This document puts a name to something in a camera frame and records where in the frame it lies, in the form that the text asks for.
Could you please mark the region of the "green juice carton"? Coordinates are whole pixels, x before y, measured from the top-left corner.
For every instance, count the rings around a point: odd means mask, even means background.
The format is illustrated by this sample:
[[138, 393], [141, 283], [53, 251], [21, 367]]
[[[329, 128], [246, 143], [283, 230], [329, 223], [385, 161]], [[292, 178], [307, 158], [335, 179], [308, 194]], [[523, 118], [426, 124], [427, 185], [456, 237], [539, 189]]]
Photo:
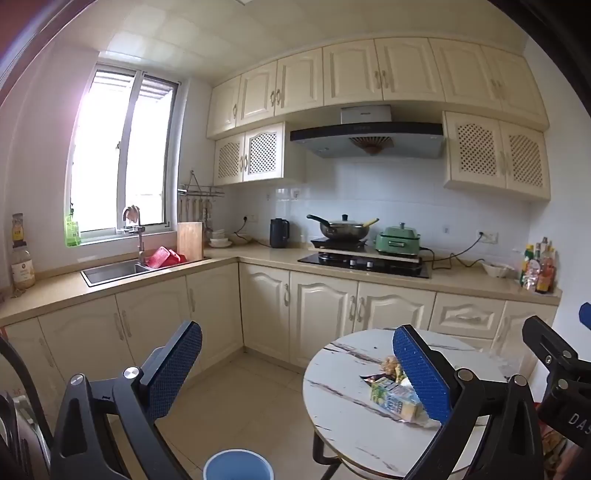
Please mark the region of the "green juice carton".
[[423, 404], [408, 378], [396, 382], [382, 377], [370, 387], [370, 399], [392, 416], [414, 422], [423, 412]]

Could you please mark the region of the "blue plastic trash bin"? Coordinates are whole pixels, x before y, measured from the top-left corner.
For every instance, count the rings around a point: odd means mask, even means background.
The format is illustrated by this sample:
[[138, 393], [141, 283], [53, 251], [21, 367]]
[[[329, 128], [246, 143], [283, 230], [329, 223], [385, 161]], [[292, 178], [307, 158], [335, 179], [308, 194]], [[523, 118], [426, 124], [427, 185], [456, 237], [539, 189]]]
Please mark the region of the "blue plastic trash bin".
[[262, 455], [245, 449], [220, 451], [207, 460], [204, 480], [273, 480], [270, 462]]

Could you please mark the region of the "condiment bottles cluster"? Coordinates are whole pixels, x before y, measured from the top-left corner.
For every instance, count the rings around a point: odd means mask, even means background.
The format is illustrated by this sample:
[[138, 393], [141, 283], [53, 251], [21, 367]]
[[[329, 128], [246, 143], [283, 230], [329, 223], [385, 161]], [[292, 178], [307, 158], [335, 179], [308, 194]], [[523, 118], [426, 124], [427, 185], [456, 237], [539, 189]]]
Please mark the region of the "condiment bottles cluster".
[[520, 285], [529, 292], [550, 294], [557, 274], [556, 250], [548, 237], [528, 244], [523, 257]]

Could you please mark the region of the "white bowl on counter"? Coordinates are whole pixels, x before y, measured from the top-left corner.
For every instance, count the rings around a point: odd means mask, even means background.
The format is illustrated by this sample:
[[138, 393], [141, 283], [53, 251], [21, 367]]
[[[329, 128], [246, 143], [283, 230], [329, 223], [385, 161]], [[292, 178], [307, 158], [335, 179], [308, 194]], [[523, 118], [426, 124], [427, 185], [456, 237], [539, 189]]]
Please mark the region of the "white bowl on counter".
[[511, 273], [514, 272], [514, 269], [511, 266], [494, 264], [486, 261], [482, 262], [482, 267], [485, 272], [493, 278], [507, 278]]

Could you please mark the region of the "large sauce bottle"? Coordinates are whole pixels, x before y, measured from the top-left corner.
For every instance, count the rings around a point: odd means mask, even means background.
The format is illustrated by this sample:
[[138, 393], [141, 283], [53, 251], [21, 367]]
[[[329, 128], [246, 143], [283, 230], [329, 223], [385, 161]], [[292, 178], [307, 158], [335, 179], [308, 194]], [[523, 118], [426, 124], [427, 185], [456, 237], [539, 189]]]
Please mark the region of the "large sauce bottle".
[[36, 278], [32, 257], [25, 241], [24, 216], [22, 213], [12, 215], [11, 238], [13, 284], [17, 290], [27, 290], [35, 284]]

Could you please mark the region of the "red plastic basin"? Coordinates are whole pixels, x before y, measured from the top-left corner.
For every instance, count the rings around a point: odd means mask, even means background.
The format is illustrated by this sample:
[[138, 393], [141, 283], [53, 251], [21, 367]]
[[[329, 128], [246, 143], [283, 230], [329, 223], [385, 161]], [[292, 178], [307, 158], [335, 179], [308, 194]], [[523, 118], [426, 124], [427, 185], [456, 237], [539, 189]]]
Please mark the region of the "red plastic basin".
[[149, 269], [167, 268], [186, 262], [186, 257], [178, 254], [173, 249], [160, 246], [146, 261], [145, 266]]

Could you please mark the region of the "black gas stove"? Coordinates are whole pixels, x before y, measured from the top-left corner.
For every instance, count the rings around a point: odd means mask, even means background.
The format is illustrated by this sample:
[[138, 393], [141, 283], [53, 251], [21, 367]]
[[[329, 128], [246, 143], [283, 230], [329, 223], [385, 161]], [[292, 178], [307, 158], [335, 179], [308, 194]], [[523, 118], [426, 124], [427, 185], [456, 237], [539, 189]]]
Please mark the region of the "black gas stove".
[[412, 278], [429, 279], [431, 277], [429, 268], [422, 259], [407, 261], [394, 257], [367, 257], [322, 251], [298, 259], [297, 262]]

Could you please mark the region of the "wooden cutting board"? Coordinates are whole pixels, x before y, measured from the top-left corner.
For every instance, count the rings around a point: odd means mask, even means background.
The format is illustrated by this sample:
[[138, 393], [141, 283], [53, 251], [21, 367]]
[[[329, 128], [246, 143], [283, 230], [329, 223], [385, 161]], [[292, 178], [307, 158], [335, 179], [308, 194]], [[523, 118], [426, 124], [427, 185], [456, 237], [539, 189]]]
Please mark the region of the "wooden cutting board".
[[177, 225], [177, 250], [187, 261], [204, 259], [204, 225], [201, 222], [180, 222]]

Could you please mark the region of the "cream lower cabinets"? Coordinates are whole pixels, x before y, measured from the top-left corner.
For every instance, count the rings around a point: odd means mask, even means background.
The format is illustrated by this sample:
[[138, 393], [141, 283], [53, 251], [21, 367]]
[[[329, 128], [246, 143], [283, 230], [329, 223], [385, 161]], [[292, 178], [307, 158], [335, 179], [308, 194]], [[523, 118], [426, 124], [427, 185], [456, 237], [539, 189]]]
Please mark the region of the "cream lower cabinets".
[[1, 335], [25, 360], [45, 411], [55, 414], [71, 375], [99, 379], [140, 364], [185, 320], [204, 331], [195, 374], [242, 349], [304, 367], [339, 337], [411, 324], [527, 375], [534, 360], [521, 326], [532, 315], [552, 322], [558, 305], [556, 296], [483, 274], [410, 281], [235, 258], [93, 287], [77, 275], [54, 277], [2, 304]]

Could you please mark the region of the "cream cabinets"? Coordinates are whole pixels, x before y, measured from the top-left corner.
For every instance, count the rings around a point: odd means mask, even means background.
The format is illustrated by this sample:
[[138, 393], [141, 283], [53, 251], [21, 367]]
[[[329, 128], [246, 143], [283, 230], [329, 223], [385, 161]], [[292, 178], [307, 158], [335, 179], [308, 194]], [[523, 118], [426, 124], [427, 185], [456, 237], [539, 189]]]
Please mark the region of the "cream cabinets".
[[45, 411], [55, 414], [71, 375], [99, 379], [140, 364], [185, 320], [204, 331], [195, 374], [242, 349], [304, 367], [339, 337], [411, 324], [527, 375], [534, 360], [521, 326], [532, 315], [552, 322], [558, 305], [556, 296], [483, 274], [410, 281], [235, 258], [93, 287], [77, 275], [54, 277], [2, 304], [1, 335], [25, 360]]
[[297, 180], [320, 158], [443, 159], [448, 188], [551, 197], [538, 84], [518, 54], [425, 37], [356, 40], [280, 58], [216, 86], [217, 186]]

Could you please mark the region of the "chrome sink faucet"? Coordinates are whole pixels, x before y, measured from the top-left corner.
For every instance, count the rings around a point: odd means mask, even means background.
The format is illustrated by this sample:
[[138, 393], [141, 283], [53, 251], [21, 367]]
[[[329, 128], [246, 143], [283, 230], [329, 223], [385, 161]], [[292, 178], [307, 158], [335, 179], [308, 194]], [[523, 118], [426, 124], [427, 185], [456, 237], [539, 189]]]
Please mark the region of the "chrome sink faucet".
[[145, 245], [143, 234], [145, 227], [141, 224], [140, 209], [136, 205], [130, 205], [124, 208], [122, 212], [123, 231], [137, 237], [138, 243], [138, 263], [145, 265]]

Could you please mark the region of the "hanging utensil rack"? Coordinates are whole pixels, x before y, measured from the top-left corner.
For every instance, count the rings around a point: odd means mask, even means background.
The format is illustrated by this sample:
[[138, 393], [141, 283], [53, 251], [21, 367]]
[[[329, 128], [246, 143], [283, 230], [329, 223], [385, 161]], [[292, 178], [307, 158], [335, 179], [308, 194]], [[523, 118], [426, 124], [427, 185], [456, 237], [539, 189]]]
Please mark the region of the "hanging utensil rack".
[[224, 198], [221, 187], [202, 186], [197, 174], [191, 169], [187, 183], [177, 188], [177, 221], [200, 222], [204, 225], [204, 231], [213, 231], [213, 201]]

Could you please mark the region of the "black wok with lid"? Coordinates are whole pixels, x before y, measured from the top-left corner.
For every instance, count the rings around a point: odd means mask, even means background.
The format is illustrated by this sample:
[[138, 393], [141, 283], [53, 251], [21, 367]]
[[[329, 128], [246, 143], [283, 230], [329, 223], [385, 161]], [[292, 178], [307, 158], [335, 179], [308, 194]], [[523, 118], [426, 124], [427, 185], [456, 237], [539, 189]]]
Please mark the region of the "black wok with lid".
[[365, 223], [349, 221], [349, 216], [342, 214], [339, 221], [329, 221], [317, 215], [308, 214], [308, 220], [318, 222], [325, 238], [335, 241], [361, 241], [369, 235], [370, 226], [379, 222], [379, 218]]

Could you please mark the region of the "black electric kettle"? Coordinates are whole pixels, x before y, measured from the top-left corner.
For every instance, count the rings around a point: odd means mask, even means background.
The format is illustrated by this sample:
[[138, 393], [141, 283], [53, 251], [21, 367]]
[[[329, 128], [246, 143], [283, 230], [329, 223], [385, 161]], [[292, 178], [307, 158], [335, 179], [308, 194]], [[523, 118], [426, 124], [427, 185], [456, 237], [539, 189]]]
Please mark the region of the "black electric kettle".
[[287, 248], [290, 240], [290, 222], [283, 218], [270, 220], [270, 247]]

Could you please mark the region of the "cream upper cabinets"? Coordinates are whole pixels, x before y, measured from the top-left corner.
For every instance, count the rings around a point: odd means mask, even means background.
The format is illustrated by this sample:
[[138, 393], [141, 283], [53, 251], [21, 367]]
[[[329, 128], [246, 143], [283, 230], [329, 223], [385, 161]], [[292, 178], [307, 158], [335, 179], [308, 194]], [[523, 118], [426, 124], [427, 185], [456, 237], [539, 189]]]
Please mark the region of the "cream upper cabinets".
[[448, 188], [551, 197], [538, 84], [518, 54], [425, 37], [356, 40], [280, 58], [216, 86], [217, 186], [297, 180], [320, 158], [443, 159]]

